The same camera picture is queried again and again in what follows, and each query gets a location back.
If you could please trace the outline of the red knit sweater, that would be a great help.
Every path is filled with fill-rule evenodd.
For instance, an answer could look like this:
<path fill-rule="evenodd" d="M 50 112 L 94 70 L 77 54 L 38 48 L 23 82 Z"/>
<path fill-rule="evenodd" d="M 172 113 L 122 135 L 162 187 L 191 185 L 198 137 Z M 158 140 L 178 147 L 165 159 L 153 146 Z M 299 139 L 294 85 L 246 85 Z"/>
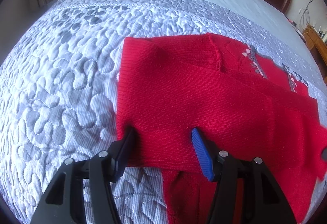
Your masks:
<path fill-rule="evenodd" d="M 118 138 L 128 126 L 139 135 L 130 165 L 161 170 L 169 223 L 205 223 L 215 192 L 193 128 L 235 158 L 262 158 L 297 223 L 326 173 L 326 129 L 305 84 L 221 35 L 126 38 L 116 122 Z"/>

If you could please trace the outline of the wooden desk cabinet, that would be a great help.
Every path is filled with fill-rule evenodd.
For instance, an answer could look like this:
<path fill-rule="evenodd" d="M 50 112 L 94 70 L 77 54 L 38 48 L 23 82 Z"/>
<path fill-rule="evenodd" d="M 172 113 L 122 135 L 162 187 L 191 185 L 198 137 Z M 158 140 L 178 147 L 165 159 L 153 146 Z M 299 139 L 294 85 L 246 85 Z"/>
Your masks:
<path fill-rule="evenodd" d="M 327 59 L 326 59 L 326 43 L 320 38 L 314 27 L 310 24 L 303 30 L 303 36 L 306 41 L 306 46 L 314 58 L 320 73 L 326 84 L 327 76 Z"/>

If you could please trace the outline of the quilted grey floral bedspread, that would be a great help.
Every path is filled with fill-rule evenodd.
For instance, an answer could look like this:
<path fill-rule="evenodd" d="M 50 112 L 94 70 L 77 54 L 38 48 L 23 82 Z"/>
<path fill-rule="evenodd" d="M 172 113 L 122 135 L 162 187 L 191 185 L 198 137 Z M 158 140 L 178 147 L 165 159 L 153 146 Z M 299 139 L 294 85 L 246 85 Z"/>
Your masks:
<path fill-rule="evenodd" d="M 115 139 L 124 39 L 207 32 L 245 42 L 294 73 L 326 124 L 317 64 L 263 0 L 58 0 L 1 65 L 1 195 L 18 221 L 31 221 L 66 158 L 90 158 Z"/>

